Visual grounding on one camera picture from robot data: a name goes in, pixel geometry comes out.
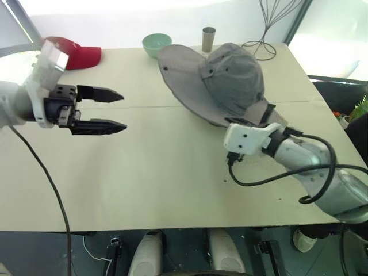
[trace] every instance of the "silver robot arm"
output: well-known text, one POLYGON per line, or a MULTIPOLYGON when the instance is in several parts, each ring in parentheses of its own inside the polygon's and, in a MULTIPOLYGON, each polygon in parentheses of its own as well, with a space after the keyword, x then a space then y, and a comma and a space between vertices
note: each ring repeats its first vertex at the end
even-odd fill
POLYGON ((42 128, 68 128, 73 135, 105 135, 127 128, 111 120, 81 120, 76 106, 82 99, 114 102, 124 97, 107 88, 58 84, 67 62, 68 56, 45 40, 23 86, 0 81, 0 129, 27 121, 35 121, 42 128))
MULTIPOLYGON (((265 128, 231 124, 224 146, 229 152, 254 155, 265 153, 287 170, 329 164, 329 150, 321 142, 294 139, 284 134, 285 127, 270 124, 265 128)), ((310 170, 293 176, 313 197, 322 188, 328 168, 310 170)), ((344 223, 368 221, 368 186, 349 172, 337 168, 326 192, 316 202, 325 213, 344 223)))

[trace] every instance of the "green bowl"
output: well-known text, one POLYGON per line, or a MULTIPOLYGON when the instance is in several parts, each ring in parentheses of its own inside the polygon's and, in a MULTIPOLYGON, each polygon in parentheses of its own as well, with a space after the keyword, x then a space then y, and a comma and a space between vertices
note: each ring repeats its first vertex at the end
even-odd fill
POLYGON ((157 59, 157 55, 163 47, 169 46, 171 43, 171 37, 164 33, 153 33, 142 40, 143 48, 154 59, 157 59))

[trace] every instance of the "white wall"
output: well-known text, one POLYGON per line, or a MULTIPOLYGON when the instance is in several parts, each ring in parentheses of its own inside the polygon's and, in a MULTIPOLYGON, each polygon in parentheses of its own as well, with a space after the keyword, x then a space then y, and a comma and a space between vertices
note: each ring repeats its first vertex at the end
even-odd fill
POLYGON ((6 5, 0 0, 0 49, 28 44, 28 39, 25 32, 21 29, 17 21, 7 9, 6 5))
MULTIPOLYGON (((290 0, 281 0, 283 7, 290 0)), ((202 28, 217 29, 215 43, 260 38, 264 28, 257 0, 20 0, 42 36, 63 36, 85 46, 141 47, 150 33, 173 43, 200 45, 202 28)), ((298 12, 270 29, 266 40, 282 42, 298 12)))
POLYGON ((290 49, 309 75, 368 80, 368 0, 313 0, 290 49))

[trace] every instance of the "red cap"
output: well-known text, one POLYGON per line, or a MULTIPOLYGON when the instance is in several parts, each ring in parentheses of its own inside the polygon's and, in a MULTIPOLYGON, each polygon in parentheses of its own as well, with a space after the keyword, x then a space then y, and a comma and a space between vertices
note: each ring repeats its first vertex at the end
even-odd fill
POLYGON ((85 69, 96 66, 101 60, 100 47, 82 47, 64 37, 47 37, 56 47, 69 56, 67 70, 85 69))

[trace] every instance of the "green plant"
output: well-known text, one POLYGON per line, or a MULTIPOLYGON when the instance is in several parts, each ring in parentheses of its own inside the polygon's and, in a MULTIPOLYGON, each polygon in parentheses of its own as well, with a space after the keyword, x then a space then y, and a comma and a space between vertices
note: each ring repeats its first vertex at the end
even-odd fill
POLYGON ((367 95, 364 95, 362 101, 358 103, 354 110, 350 113, 350 122, 354 121, 355 119, 359 118, 360 116, 368 113, 368 99, 367 95))

